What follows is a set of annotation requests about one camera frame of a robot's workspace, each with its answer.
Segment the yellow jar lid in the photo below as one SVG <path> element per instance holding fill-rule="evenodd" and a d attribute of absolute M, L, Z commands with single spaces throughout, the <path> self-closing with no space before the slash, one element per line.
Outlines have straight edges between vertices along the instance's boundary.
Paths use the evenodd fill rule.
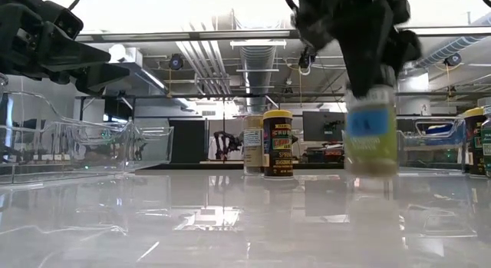
<path fill-rule="evenodd" d="M 483 108 L 481 108 L 481 107 L 474 108 L 474 109 L 467 110 L 463 113 L 464 117 L 473 117 L 473 116 L 478 116 L 478 115 L 484 115 Z"/>
<path fill-rule="evenodd" d="M 266 111 L 262 116 L 262 119 L 272 118 L 272 117 L 293 118 L 293 114 L 290 111 L 285 111 L 285 110 L 272 110 L 272 111 Z"/>

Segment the transparent tray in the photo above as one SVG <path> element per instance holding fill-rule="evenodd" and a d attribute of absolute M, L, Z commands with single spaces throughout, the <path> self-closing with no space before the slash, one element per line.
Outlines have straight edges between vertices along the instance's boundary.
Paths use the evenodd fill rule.
<path fill-rule="evenodd" d="M 398 117 L 397 123 L 399 128 L 402 123 L 406 128 L 397 131 L 400 166 L 464 171 L 466 123 L 463 118 Z"/>
<path fill-rule="evenodd" d="M 42 95 L 0 98 L 0 184 L 119 174 L 169 163 L 172 127 L 89 123 L 61 116 Z"/>

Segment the computer monitor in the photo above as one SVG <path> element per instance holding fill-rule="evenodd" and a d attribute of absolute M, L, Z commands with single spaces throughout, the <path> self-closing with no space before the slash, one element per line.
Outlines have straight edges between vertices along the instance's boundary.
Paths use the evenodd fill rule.
<path fill-rule="evenodd" d="M 342 142 L 344 113 L 304 111 L 304 141 Z"/>

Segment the blue label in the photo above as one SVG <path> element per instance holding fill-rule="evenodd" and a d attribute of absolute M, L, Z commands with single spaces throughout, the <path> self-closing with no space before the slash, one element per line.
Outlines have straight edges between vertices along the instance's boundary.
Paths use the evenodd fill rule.
<path fill-rule="evenodd" d="M 347 116 L 346 131 L 350 137 L 386 134 L 389 131 L 389 110 L 351 111 Z"/>

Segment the glossy tabletop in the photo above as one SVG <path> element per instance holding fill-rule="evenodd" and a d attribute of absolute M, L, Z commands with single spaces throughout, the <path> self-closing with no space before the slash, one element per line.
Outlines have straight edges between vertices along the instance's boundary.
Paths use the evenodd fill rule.
<path fill-rule="evenodd" d="M 489 267 L 491 185 L 239 170 L 0 187 L 0 267 Z"/>

